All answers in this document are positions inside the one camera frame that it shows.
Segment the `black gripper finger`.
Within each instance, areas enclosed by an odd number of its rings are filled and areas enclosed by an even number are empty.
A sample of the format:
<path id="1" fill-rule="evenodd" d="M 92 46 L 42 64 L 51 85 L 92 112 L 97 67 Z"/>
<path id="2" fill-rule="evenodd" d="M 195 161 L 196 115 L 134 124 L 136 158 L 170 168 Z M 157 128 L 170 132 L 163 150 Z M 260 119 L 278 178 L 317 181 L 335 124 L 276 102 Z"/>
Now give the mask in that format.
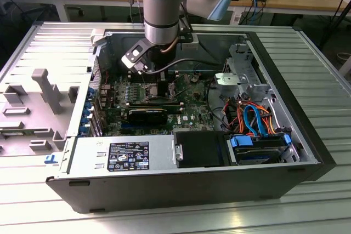
<path id="1" fill-rule="evenodd" d="M 168 91 L 168 73 L 162 71 L 158 75 L 158 96 L 165 97 Z"/>

